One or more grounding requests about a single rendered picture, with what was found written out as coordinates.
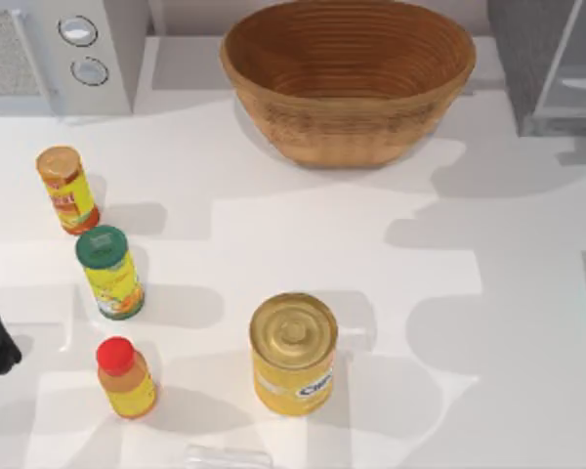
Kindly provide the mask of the yellow can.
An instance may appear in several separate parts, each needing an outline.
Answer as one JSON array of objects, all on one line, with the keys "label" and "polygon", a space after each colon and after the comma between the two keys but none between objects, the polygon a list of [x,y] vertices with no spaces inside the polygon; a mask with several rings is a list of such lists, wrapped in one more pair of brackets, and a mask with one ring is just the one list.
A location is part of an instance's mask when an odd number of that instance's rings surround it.
[{"label": "yellow can", "polygon": [[303,416],[333,389],[337,321],[318,298],[303,292],[264,301],[249,324],[254,389],[271,411]]}]

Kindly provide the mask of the brown wicker basket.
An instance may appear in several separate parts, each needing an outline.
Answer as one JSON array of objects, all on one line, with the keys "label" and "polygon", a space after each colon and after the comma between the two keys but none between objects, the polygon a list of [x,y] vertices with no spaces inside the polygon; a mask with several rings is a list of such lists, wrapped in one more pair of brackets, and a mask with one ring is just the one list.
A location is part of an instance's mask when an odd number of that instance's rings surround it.
[{"label": "brown wicker basket", "polygon": [[256,128],[304,166],[390,163],[431,132],[476,64],[456,21],[398,0],[292,0],[224,36],[223,69]]}]

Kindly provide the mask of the green-lidded yellow bottle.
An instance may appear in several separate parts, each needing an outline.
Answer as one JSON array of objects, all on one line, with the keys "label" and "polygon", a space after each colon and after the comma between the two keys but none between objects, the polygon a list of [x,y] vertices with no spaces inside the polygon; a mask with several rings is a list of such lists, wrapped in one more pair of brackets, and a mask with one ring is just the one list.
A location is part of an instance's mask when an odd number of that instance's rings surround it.
[{"label": "green-lidded yellow bottle", "polygon": [[96,226],[77,239],[75,253],[104,317],[126,320],[140,311],[145,289],[122,231]]}]

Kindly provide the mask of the red-capped yellow bottle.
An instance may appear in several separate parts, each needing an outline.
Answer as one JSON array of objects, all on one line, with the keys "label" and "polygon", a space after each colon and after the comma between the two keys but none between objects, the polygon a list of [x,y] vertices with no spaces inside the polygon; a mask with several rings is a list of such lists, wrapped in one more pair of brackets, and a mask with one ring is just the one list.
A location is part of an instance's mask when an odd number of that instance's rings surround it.
[{"label": "red-capped yellow bottle", "polygon": [[153,409],[157,386],[143,354],[130,340],[107,338],[99,345],[96,360],[99,382],[116,414],[136,419]]}]

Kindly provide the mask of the orange-lidded yellow bottle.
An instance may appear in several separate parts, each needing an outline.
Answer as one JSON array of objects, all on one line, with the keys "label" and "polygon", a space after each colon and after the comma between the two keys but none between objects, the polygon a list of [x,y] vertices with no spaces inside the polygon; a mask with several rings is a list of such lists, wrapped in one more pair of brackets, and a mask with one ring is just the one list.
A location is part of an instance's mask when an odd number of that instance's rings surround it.
[{"label": "orange-lidded yellow bottle", "polygon": [[69,146],[44,149],[36,158],[36,169],[68,234],[82,235],[98,224],[100,211],[76,149]]}]

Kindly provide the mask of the microwave knob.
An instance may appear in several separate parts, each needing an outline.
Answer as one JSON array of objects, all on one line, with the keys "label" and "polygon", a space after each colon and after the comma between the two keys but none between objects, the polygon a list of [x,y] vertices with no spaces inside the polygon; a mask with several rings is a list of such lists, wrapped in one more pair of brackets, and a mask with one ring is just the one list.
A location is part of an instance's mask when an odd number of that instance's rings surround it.
[{"label": "microwave knob", "polygon": [[109,71],[106,65],[92,57],[72,62],[70,72],[76,81],[89,87],[102,86],[109,79]]},{"label": "microwave knob", "polygon": [[59,20],[58,33],[67,44],[75,47],[89,47],[99,35],[95,24],[83,16]]}]

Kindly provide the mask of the pale microwave oven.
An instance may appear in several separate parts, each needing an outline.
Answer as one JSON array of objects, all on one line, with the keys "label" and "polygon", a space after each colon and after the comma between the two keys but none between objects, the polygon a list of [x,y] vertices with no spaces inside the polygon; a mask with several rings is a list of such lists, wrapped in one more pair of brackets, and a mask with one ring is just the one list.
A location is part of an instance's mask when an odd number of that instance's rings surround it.
[{"label": "pale microwave oven", "polygon": [[[83,16],[98,29],[89,47],[67,44],[61,19]],[[0,0],[0,115],[129,115],[134,108],[151,24],[148,0]],[[92,57],[108,81],[85,86],[70,72]]]}]

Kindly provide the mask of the grey cabinet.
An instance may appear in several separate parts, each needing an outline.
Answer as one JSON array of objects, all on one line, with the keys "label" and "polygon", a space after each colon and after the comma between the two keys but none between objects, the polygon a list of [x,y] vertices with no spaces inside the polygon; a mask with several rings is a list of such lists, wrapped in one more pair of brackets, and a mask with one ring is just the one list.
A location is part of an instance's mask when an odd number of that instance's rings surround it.
[{"label": "grey cabinet", "polygon": [[586,137],[586,0],[487,0],[521,137]]}]

